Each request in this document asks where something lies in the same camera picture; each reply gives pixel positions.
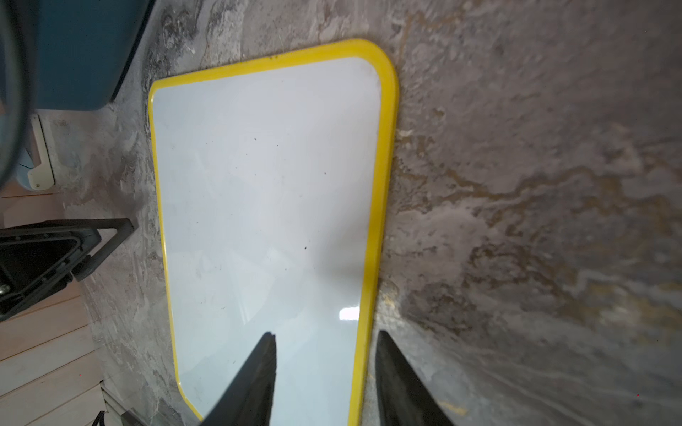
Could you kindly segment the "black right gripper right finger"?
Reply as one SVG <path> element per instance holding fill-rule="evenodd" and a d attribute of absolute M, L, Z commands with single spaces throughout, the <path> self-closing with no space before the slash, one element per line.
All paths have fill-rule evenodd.
<path fill-rule="evenodd" d="M 385 330 L 378 333 L 375 370 L 381 425 L 454 425 Z"/>

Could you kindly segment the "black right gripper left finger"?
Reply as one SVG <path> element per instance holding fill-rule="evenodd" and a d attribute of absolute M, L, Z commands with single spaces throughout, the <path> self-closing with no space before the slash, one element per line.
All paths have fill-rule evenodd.
<path fill-rule="evenodd" d="M 202 426 L 269 425 L 276 369 L 275 335 L 266 332 L 211 413 L 202 420 Z"/>

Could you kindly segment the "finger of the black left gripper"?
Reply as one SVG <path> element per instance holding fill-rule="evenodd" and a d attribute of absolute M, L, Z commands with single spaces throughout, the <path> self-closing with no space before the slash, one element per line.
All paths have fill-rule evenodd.
<path fill-rule="evenodd" d="M 81 282 L 134 232 L 128 218 L 60 219 L 1 231 L 1 320 Z"/>

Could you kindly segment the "yellow-framed whiteboard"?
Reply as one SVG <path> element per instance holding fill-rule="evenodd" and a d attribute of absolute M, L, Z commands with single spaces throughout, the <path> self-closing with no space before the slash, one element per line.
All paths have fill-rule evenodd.
<path fill-rule="evenodd" d="M 273 424 L 360 423 L 399 91 L 363 39 L 153 83 L 174 372 L 196 417 L 268 332 Z"/>

